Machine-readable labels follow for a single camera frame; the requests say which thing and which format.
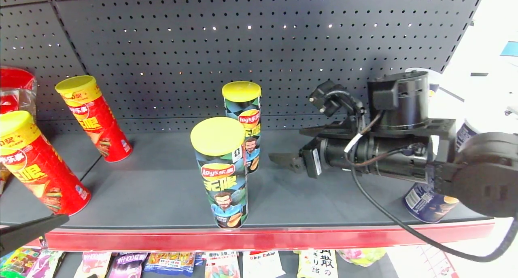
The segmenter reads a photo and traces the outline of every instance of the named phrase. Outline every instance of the store shelf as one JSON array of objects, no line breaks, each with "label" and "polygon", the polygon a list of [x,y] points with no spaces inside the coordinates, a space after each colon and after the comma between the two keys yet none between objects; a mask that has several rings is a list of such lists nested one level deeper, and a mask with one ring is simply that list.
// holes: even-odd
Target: store shelf
[{"label": "store shelf", "polygon": [[[369,204],[348,173],[331,169],[314,180],[270,162],[268,153],[297,151],[310,140],[296,130],[263,132],[260,169],[248,179],[248,221],[233,232],[214,225],[188,133],[128,134],[128,138],[134,143],[133,154],[117,163],[96,163],[83,179],[92,200],[63,228],[47,234],[50,248],[129,252],[420,243]],[[441,242],[485,237],[492,229],[492,219],[462,205],[442,223],[421,225],[401,204],[411,183],[378,176],[363,176],[361,181],[397,217]],[[15,200],[13,194],[2,201],[2,206],[19,207],[2,215],[4,223],[19,221],[15,213],[34,206]]]},{"label": "store shelf", "polygon": [[[279,252],[282,269],[286,272],[285,275],[279,278],[295,277],[298,271],[298,255],[291,251]],[[241,257],[238,258],[239,267],[242,273]],[[56,278],[70,278],[76,273],[76,269],[81,263],[81,253],[67,253],[63,259],[63,263],[57,272]],[[360,267],[347,263],[337,255],[337,269],[340,278],[397,278],[397,273],[392,266],[390,258],[385,255],[381,260],[377,261],[370,267]],[[194,267],[192,278],[203,278],[205,272],[204,266]],[[142,278],[166,278],[167,275],[156,273],[142,273]]]},{"label": "store shelf", "polygon": [[[100,154],[86,134],[58,134],[48,137],[58,154],[81,179],[100,158]],[[7,183],[0,197],[0,225],[8,226],[40,219],[52,214],[16,178]]]}]

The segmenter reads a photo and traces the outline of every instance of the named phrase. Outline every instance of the plastic wrapping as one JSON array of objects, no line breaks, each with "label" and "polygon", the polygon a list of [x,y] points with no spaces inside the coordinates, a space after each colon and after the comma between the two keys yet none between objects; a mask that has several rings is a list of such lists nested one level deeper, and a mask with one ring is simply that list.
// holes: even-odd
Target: plastic wrapping
[{"label": "plastic wrapping", "polygon": [[297,278],[338,278],[335,250],[298,251]]},{"label": "plastic wrapping", "polygon": [[109,278],[140,278],[142,263],[148,253],[131,253],[117,256],[111,265]]},{"label": "plastic wrapping", "polygon": [[191,252],[151,253],[144,272],[191,276],[195,254]]},{"label": "plastic wrapping", "polygon": [[243,278],[277,278],[284,274],[276,250],[243,252]]},{"label": "plastic wrapping", "polygon": [[74,278],[88,278],[96,275],[104,278],[110,263],[111,253],[108,252],[83,252],[83,260],[77,268]]},{"label": "plastic wrapping", "polygon": [[40,250],[19,248],[0,267],[0,276],[6,278],[24,278],[35,265]]},{"label": "plastic wrapping", "polygon": [[[34,75],[20,68],[0,66],[0,114],[25,110],[36,119],[36,89]],[[0,195],[11,173],[0,164]]]},{"label": "plastic wrapping", "polygon": [[386,249],[383,247],[352,248],[337,250],[337,252],[342,259],[349,263],[353,263],[361,267],[369,267],[374,262],[385,256]]},{"label": "plastic wrapping", "polygon": [[236,252],[207,253],[205,278],[241,278]]},{"label": "plastic wrapping", "polygon": [[42,250],[27,277],[53,278],[62,257],[63,251]]}]

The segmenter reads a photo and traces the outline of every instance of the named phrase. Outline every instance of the gray shelf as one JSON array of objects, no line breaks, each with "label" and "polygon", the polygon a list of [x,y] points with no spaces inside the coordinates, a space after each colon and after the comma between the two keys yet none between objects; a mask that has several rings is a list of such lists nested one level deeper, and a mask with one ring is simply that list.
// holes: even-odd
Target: gray shelf
[{"label": "gray shelf", "polygon": [[[286,272],[280,278],[296,277],[298,271],[298,255],[291,251],[279,252],[281,257],[282,268]],[[239,266],[242,273],[241,257],[239,259]],[[81,263],[81,253],[67,253],[63,259],[63,263],[59,268],[56,278],[70,278],[76,273],[76,269]],[[377,261],[370,267],[360,267],[347,263],[337,255],[337,267],[339,278],[397,278],[397,273],[392,266],[390,258],[385,255],[381,260]],[[194,267],[192,278],[203,278],[204,267]],[[142,273],[142,278],[166,278],[171,277],[156,273]]]},{"label": "gray shelf", "polygon": [[[100,158],[86,134],[58,134],[49,138],[58,154],[81,179]],[[0,224],[12,225],[40,219],[52,212],[16,178],[11,178],[0,197]]]},{"label": "gray shelf", "polygon": [[[83,179],[92,191],[92,200],[64,227],[215,228],[189,134],[128,134],[128,138],[134,143],[133,154],[117,163],[96,163]],[[250,215],[245,227],[393,224],[358,192],[348,173],[331,169],[313,180],[268,160],[268,153],[297,151],[310,138],[296,130],[278,130],[264,131],[263,139],[259,171],[248,177]],[[378,176],[363,176],[361,181],[401,220],[419,223],[401,204],[410,182]],[[444,222],[481,219],[488,217],[459,205]]]}]

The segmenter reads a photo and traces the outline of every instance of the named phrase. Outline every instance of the yellow lid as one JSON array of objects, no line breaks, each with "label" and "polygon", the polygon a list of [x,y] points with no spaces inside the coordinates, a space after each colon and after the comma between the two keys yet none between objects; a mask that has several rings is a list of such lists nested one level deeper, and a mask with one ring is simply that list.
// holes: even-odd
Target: yellow lid
[{"label": "yellow lid", "polygon": [[59,94],[70,94],[95,86],[96,78],[92,76],[77,76],[60,81],[55,89]]},{"label": "yellow lid", "polygon": [[199,153],[224,156],[243,144],[243,125],[229,117],[213,117],[198,123],[191,131],[191,143]]},{"label": "yellow lid", "polygon": [[34,123],[31,113],[19,110],[0,115],[0,137],[24,128]]},{"label": "yellow lid", "polygon": [[233,81],[222,88],[225,99],[232,102],[246,102],[261,95],[261,87],[251,81]]}]

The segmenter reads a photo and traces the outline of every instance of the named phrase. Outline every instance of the shelf edge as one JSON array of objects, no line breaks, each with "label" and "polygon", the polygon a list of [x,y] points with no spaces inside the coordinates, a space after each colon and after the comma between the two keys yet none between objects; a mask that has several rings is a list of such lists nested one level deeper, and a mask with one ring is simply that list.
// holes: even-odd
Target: shelf edge
[{"label": "shelf edge", "polygon": [[[487,237],[494,219],[413,226],[440,243]],[[397,226],[245,228],[214,230],[81,230],[46,234],[50,250],[86,252],[194,252],[212,250],[297,250],[422,244]]]}]

